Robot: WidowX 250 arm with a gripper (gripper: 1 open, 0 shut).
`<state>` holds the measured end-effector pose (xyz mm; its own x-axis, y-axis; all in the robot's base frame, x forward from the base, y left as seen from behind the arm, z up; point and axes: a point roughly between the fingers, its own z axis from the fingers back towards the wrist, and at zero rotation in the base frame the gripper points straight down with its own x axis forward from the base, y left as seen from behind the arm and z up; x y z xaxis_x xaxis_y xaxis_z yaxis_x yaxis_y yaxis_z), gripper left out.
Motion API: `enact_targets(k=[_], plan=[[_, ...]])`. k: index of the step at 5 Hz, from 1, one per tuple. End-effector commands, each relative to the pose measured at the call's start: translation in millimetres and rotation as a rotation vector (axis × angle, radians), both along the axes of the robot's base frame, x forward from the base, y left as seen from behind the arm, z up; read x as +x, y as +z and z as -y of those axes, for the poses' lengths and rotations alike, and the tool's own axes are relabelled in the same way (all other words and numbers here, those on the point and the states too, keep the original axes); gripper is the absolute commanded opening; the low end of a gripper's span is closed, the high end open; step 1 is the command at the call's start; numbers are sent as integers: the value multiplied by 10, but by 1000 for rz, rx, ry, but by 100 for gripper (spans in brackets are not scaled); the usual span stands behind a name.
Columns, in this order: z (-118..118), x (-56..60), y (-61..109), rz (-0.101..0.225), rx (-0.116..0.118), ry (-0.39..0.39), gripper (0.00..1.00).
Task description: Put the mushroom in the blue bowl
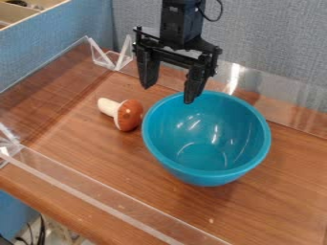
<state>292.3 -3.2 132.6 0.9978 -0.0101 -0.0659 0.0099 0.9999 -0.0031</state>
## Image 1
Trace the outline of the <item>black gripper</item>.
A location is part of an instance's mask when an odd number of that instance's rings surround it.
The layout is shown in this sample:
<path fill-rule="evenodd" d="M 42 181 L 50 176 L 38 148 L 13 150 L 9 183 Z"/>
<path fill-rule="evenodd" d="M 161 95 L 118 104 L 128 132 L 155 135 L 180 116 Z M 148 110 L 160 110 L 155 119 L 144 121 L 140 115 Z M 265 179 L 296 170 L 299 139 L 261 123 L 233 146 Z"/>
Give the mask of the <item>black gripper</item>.
<path fill-rule="evenodd" d="M 160 63 L 191 68 L 184 83 L 184 104 L 201 94 L 211 69 L 223 50 L 201 37 L 203 22 L 217 22 L 205 15 L 205 0 L 163 0 L 157 29 L 136 26 L 133 52 L 140 84 L 144 89 L 159 79 Z"/>

